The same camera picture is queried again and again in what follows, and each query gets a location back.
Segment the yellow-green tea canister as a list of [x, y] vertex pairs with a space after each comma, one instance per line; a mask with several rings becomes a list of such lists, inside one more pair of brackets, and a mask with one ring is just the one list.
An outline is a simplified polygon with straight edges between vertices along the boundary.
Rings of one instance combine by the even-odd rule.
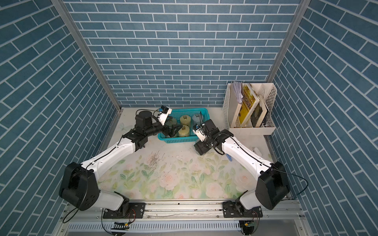
[[183, 125], [182, 128], [178, 131], [179, 137], [189, 137], [190, 136], [190, 128], [186, 125]]
[[182, 125], [190, 126], [192, 122], [192, 118], [189, 115], [183, 115], [180, 117], [180, 123]]

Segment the teal plastic basket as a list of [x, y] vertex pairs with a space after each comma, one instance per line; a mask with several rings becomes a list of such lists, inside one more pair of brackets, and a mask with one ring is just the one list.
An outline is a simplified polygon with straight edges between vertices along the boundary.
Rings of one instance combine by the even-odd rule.
[[205, 108], [173, 109], [170, 116], [173, 119], [168, 122], [168, 125], [182, 125], [182, 128], [173, 138], [164, 136], [162, 133], [157, 136], [159, 140], [167, 144], [197, 141], [198, 137], [193, 132], [193, 128], [201, 126], [205, 121], [210, 119], [208, 110]]

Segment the grey-blue tea canister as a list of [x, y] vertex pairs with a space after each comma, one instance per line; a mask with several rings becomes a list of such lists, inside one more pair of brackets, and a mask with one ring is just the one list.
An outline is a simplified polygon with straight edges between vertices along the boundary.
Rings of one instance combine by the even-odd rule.
[[202, 120], [202, 116], [200, 113], [196, 113], [192, 116], [193, 124], [200, 124], [201, 120]]

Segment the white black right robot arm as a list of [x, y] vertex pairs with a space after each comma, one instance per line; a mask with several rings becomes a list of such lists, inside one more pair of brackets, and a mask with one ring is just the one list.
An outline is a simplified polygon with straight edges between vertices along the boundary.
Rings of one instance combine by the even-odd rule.
[[234, 209], [240, 216], [245, 216], [255, 207], [268, 210], [282, 201], [290, 192], [288, 173], [280, 162], [272, 163], [243, 145], [229, 130], [220, 131], [212, 120], [193, 126], [194, 134], [199, 138], [195, 150], [200, 155], [214, 149], [220, 155], [227, 154], [238, 161], [257, 180], [254, 190], [243, 193], [235, 203]]

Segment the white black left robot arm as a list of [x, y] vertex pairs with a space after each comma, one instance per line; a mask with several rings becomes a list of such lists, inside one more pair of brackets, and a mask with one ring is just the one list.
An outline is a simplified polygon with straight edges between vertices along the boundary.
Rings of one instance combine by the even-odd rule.
[[134, 128], [116, 144], [89, 160], [66, 166], [59, 196], [80, 211], [99, 207], [115, 218], [130, 216], [129, 198], [118, 192], [100, 190], [97, 181], [126, 156], [144, 148], [150, 136], [162, 133], [174, 137], [182, 126], [166, 124], [172, 119], [171, 113], [172, 109], [166, 106], [161, 106], [157, 116], [142, 109], [135, 116]]

